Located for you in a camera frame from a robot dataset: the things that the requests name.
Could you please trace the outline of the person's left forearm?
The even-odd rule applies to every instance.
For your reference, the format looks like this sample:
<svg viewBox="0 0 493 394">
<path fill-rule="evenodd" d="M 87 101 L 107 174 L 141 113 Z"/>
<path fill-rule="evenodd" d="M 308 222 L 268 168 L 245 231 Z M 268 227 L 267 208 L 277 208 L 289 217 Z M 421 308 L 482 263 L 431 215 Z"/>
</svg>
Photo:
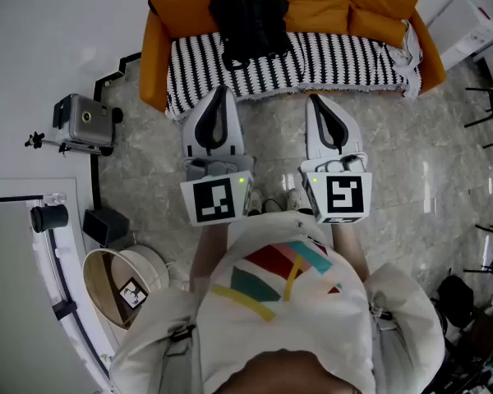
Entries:
<svg viewBox="0 0 493 394">
<path fill-rule="evenodd" d="M 210 276 L 228 251 L 228 223 L 201 228 L 200 239 L 190 271 L 190 291 L 201 300 Z"/>
</svg>

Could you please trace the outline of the person's right forearm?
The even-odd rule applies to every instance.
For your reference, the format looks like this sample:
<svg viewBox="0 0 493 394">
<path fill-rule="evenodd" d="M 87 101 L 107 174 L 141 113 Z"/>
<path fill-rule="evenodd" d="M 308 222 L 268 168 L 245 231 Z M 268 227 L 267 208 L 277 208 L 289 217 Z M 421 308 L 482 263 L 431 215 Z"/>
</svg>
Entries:
<svg viewBox="0 0 493 394">
<path fill-rule="evenodd" d="M 355 226 L 351 223 L 332 224 L 331 233 L 334 251 L 344 257 L 365 282 L 370 272 Z"/>
</svg>

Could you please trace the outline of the person's left white shoe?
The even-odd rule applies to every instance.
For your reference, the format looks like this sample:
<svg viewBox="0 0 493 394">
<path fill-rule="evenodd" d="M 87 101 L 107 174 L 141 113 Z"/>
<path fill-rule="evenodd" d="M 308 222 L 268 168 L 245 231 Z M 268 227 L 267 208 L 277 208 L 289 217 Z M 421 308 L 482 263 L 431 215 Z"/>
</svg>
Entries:
<svg viewBox="0 0 493 394">
<path fill-rule="evenodd" d="M 254 189 L 250 193 L 247 216 L 257 216 L 263 213 L 264 198 L 261 192 Z"/>
</svg>

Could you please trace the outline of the black white printed card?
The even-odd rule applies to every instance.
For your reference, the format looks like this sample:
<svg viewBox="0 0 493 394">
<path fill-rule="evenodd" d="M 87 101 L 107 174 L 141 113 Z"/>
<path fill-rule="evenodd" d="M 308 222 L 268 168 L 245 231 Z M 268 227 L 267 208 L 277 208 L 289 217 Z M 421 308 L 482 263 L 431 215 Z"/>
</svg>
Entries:
<svg viewBox="0 0 493 394">
<path fill-rule="evenodd" d="M 130 277 L 122 285 L 119 295 L 131 309 L 136 309 L 145 302 L 148 292 L 138 283 L 134 277 Z"/>
</svg>

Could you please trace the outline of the black square bin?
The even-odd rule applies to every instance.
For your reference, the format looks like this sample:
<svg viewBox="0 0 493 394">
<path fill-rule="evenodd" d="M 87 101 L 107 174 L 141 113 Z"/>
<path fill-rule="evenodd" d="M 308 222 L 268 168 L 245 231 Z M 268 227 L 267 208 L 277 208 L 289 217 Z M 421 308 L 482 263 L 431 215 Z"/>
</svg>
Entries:
<svg viewBox="0 0 493 394">
<path fill-rule="evenodd" d="M 82 230 L 102 247 L 107 247 L 128 233 L 129 224 L 129 219 L 116 210 L 110 208 L 87 209 Z"/>
</svg>

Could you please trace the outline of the person's white patterned sweatshirt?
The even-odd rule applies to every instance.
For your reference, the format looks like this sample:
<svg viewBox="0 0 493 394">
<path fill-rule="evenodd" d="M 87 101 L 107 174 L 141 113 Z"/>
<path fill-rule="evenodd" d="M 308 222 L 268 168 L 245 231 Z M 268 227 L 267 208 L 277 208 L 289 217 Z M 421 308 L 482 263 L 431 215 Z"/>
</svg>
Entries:
<svg viewBox="0 0 493 394">
<path fill-rule="evenodd" d="M 387 263 L 362 282 L 298 211 L 244 224 L 201 300 L 150 294 L 110 366 L 118 394 L 422 394 L 445 339 L 414 279 Z"/>
</svg>

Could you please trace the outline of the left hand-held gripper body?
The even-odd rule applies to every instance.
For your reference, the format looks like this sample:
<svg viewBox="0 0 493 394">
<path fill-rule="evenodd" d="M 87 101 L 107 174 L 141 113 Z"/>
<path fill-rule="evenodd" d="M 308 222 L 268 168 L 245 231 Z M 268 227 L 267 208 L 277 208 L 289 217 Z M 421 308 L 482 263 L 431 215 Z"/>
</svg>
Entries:
<svg viewBox="0 0 493 394">
<path fill-rule="evenodd" d="M 236 222 L 248 212 L 255 159 L 250 155 L 186 158 L 180 184 L 190 223 L 203 227 Z"/>
</svg>

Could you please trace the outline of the silver hard case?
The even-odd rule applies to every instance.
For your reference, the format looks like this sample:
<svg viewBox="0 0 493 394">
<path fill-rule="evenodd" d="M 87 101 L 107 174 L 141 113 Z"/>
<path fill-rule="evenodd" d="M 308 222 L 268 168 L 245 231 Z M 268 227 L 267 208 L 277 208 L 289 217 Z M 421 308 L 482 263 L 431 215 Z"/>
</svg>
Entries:
<svg viewBox="0 0 493 394">
<path fill-rule="evenodd" d="M 121 108 L 107 107 L 79 94 L 69 94 L 53 107 L 53 129 L 58 151 L 110 156 L 116 145 Z"/>
</svg>

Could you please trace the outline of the large white box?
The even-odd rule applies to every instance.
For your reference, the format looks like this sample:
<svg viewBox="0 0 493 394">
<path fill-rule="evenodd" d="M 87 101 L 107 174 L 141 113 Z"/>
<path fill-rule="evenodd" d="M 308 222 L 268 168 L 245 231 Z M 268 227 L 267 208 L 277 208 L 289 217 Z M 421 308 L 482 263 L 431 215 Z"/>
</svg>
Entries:
<svg viewBox="0 0 493 394">
<path fill-rule="evenodd" d="M 470 0 L 452 0 L 431 22 L 429 32 L 448 71 L 493 41 L 493 19 Z"/>
</svg>

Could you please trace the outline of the person's white shoe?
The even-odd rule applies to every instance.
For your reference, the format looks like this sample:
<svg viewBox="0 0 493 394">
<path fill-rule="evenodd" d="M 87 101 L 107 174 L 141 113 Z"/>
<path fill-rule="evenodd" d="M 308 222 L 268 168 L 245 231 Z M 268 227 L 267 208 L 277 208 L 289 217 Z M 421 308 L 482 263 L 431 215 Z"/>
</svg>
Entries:
<svg viewBox="0 0 493 394">
<path fill-rule="evenodd" d="M 286 207 L 288 211 L 300 211 L 303 208 L 302 196 L 297 189 L 292 188 L 287 192 Z"/>
<path fill-rule="evenodd" d="M 261 192 L 254 189 L 250 193 L 247 216 L 257 216 L 263 213 L 264 198 Z"/>
</svg>

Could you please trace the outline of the crumpled white cloth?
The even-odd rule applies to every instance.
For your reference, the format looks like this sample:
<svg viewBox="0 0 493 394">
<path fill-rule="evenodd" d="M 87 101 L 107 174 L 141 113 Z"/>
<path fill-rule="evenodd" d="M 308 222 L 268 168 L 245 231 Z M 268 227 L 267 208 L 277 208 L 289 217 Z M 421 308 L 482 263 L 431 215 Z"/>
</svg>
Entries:
<svg viewBox="0 0 493 394">
<path fill-rule="evenodd" d="M 403 96 L 407 99 L 416 99 L 422 88 L 421 73 L 417 70 L 422 63 L 423 52 L 420 47 L 417 33 L 411 23 L 403 20 L 407 27 L 399 48 L 387 45 L 389 56 L 393 60 L 393 70 L 403 78 L 405 90 Z"/>
</svg>

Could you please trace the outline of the person's right white shoe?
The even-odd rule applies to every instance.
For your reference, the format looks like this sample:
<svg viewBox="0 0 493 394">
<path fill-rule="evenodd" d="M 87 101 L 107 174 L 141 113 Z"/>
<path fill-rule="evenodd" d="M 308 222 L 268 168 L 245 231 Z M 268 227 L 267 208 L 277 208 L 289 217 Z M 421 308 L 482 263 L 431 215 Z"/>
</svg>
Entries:
<svg viewBox="0 0 493 394">
<path fill-rule="evenodd" d="M 288 211 L 300 211 L 303 208 L 302 196 L 297 189 L 292 188 L 287 192 L 286 207 Z"/>
</svg>

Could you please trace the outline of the black bag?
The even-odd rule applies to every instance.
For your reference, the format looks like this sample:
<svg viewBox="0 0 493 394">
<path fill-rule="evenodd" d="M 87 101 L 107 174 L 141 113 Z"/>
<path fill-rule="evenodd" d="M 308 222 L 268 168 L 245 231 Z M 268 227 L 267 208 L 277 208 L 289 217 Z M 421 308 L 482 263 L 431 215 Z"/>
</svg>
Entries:
<svg viewBox="0 0 493 394">
<path fill-rule="evenodd" d="M 437 294 L 439 309 L 453 326 L 465 328 L 472 321 L 473 290 L 460 277 L 449 275 Z"/>
</svg>

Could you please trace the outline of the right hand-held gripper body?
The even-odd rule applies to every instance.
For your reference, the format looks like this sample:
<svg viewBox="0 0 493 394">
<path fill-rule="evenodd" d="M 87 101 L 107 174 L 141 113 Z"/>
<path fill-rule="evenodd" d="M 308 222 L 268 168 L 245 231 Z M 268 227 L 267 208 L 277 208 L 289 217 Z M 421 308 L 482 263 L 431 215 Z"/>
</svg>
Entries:
<svg viewBox="0 0 493 394">
<path fill-rule="evenodd" d="M 304 161 L 299 171 L 313 216 L 321 224 L 355 223 L 370 213 L 372 174 L 367 156 L 351 153 Z"/>
</svg>

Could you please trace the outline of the black tripod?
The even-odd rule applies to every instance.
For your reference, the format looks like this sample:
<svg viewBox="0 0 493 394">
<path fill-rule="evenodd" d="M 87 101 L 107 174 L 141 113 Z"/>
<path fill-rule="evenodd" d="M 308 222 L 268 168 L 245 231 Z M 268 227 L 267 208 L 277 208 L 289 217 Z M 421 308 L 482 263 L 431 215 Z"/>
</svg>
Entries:
<svg viewBox="0 0 493 394">
<path fill-rule="evenodd" d="M 43 145 L 51 145 L 58 148 L 58 152 L 65 155 L 67 152 L 86 153 L 98 156 L 111 156 L 113 154 L 113 147 L 108 146 L 96 146 L 92 144 L 84 144 L 74 141 L 63 141 L 61 143 L 53 140 L 47 140 L 45 134 L 38 134 L 35 132 L 30 135 L 29 139 L 25 142 L 25 147 L 33 147 L 34 149 L 40 149 Z"/>
</svg>

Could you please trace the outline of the black cylindrical cup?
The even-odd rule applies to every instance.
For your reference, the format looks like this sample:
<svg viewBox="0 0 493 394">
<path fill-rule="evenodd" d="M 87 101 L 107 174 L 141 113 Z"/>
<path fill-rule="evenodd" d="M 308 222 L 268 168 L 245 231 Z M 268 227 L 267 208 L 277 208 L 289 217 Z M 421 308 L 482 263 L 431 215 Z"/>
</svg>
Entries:
<svg viewBox="0 0 493 394">
<path fill-rule="evenodd" d="M 36 233 L 65 227 L 69 216 L 67 207 L 63 204 L 53 206 L 36 206 L 30 210 L 31 225 Z"/>
</svg>

